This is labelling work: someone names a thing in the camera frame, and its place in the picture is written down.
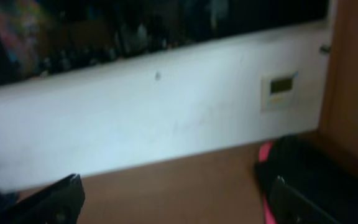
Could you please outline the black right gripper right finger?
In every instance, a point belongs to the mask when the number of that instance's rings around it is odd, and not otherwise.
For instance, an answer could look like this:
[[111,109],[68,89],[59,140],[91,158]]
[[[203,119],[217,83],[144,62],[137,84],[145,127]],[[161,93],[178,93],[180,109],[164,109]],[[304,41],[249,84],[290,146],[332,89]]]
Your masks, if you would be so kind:
[[270,192],[270,208],[279,224],[340,224],[278,176]]

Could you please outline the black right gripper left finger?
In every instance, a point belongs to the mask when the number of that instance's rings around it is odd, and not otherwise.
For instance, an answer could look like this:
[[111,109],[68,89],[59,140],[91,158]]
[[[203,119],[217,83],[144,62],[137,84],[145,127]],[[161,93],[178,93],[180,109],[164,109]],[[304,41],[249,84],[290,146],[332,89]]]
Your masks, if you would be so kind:
[[17,201],[0,213],[0,224],[76,224],[85,202],[79,174],[71,174]]

